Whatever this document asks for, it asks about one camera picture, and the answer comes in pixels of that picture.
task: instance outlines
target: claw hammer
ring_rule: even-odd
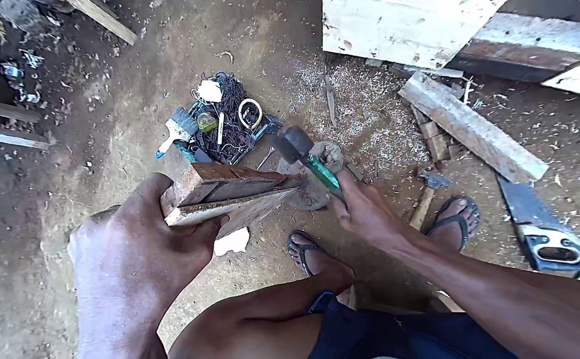
[[[428,172],[421,168],[417,170],[416,175],[423,179],[425,188],[423,189],[421,200],[418,201],[418,206],[414,210],[412,219],[410,219],[410,225],[416,228],[417,231],[420,231],[421,226],[423,225],[423,220],[427,215],[427,209],[430,207],[430,203],[432,202],[434,192],[441,186],[449,186],[451,181],[440,173]]]

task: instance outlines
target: person's right hand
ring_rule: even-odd
[[[347,208],[333,195],[330,196],[330,205],[341,226],[378,247],[395,244],[395,240],[402,235],[404,223],[385,203],[379,191],[373,186],[355,182],[346,171],[339,171],[337,179]]]

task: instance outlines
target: dirt floor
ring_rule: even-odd
[[[87,215],[123,201],[152,171],[176,176],[183,157],[153,154],[164,123],[190,89],[219,70],[233,72],[249,95],[314,140],[338,142],[346,159],[375,181],[408,218],[421,194],[413,176],[429,153],[397,91],[405,79],[363,60],[335,57],[328,68],[339,128],[327,114],[321,58],[321,2],[154,0],[110,5],[140,39],[130,47],[82,14],[57,15],[62,36],[38,47],[47,61],[37,73],[45,116],[36,131],[55,143],[42,152],[0,145],[0,358],[66,358],[76,350],[76,298],[65,246]],[[217,56],[223,51],[234,55]],[[476,77],[477,111],[550,164],[535,183],[538,196],[580,235],[580,96],[532,84]],[[254,167],[266,139],[249,154]],[[276,169],[274,154],[263,170]],[[447,164],[453,184],[432,202],[472,196],[483,224],[465,254],[528,268],[520,254],[490,167],[473,155]],[[214,257],[166,314],[159,334],[166,347],[216,301],[305,276],[286,255],[292,229],[305,229],[351,265],[379,303],[422,309],[436,290],[398,261],[344,233],[329,211],[282,206],[251,228],[244,253]]]

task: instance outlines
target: brush handle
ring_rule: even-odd
[[[173,144],[173,141],[179,138],[181,137],[178,135],[170,134],[166,139],[166,141],[164,141],[164,143],[162,143],[161,146],[159,146],[157,152],[155,152],[155,159],[156,160],[160,159],[166,153],[166,151],[168,151],[170,146]]]

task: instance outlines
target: sandal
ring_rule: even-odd
[[[303,267],[303,270],[305,271],[305,273],[307,273],[309,276],[313,276],[314,274],[312,274],[312,272],[310,271],[310,268],[308,268],[308,264],[306,264],[306,262],[305,262],[305,252],[307,250],[318,250],[321,253],[325,253],[328,256],[330,256],[330,254],[327,253],[323,248],[321,248],[320,246],[318,246],[316,244],[295,243],[292,240],[292,236],[294,234],[299,234],[300,236],[305,237],[305,239],[311,241],[312,243],[315,243],[315,240],[312,236],[310,236],[310,234],[307,234],[304,231],[297,230],[297,231],[290,232],[290,234],[288,234],[288,239],[286,241],[286,249],[288,250],[288,254],[290,253],[290,249],[291,249],[290,244],[294,244],[296,246],[299,246],[299,260],[301,260],[301,266]]]
[[[448,216],[447,218],[443,218],[441,220],[438,219],[438,216],[445,212],[445,210],[447,208],[449,208],[450,204],[452,204],[452,202],[454,202],[455,200],[459,200],[459,199],[464,199],[467,202],[467,206],[465,206],[465,208],[463,208],[463,210],[461,210],[461,212],[453,215],[453,216]],[[467,221],[465,219],[465,217],[463,217],[462,213],[464,210],[466,210],[467,208],[470,208],[472,210],[473,213],[476,214],[476,223],[480,223],[481,221],[481,214],[480,211],[478,210],[478,206],[476,205],[476,203],[469,197],[467,197],[466,195],[453,195],[450,199],[448,199],[443,206],[438,210],[438,212],[436,213],[436,220],[434,222],[434,225],[432,226],[432,228],[427,232],[427,235],[431,235],[436,229],[450,224],[450,223],[455,223],[458,222],[458,224],[460,225],[460,233],[461,233],[461,242],[460,242],[460,248],[458,249],[458,251],[460,252],[462,249],[465,248],[465,246],[467,245],[467,242],[469,241],[469,228],[467,227]]]

